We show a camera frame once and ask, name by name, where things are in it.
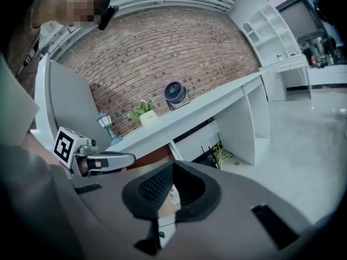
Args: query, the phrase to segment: black mesh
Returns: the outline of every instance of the black mesh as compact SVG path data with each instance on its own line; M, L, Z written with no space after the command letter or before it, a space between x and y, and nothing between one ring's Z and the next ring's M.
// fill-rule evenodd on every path
M176 222L204 219L221 200L221 189L214 179L180 161L167 162L132 180L123 188L122 199L135 217L155 220L173 184L182 206Z

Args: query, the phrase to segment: black baseboard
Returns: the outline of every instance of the black baseboard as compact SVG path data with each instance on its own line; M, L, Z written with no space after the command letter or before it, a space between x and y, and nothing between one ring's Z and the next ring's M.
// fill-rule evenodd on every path
M340 89L340 88L347 88L347 84L344 83L339 83L339 84L313 84L311 86L312 89ZM292 88L287 88L287 91L290 92L292 90L307 90L309 89L308 86L299 86L299 87L292 87Z

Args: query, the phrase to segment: white table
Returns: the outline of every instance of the white table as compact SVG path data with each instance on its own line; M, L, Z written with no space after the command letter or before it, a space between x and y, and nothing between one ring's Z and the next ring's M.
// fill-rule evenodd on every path
M309 94L311 98L311 84L307 67L309 66L305 55L298 55L287 60L270 64L259 68L264 81L267 98L269 101L286 100L287 90L281 77L281 72L288 70L301 69L307 78Z
M254 73L219 86L173 112L166 113L155 123L130 132L123 141L107 151L133 153L141 158L160 147L169 145L177 160L197 157L195 148L205 145L204 140L219 133L226 150L237 157L255 164L270 137L270 121L265 90L260 77ZM207 119L215 121L198 132L175 143L174 139ZM187 139L191 151L187 153Z

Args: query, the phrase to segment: brick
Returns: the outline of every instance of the brick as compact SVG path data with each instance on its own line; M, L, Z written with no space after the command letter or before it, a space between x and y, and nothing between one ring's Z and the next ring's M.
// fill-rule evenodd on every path
M195 98L258 69L227 16L173 9L115 18L107 30L92 30L59 60L88 80L97 109L112 116L117 135L140 126L139 120L127 117L140 99L153 98L157 115L168 112L162 92L173 80Z

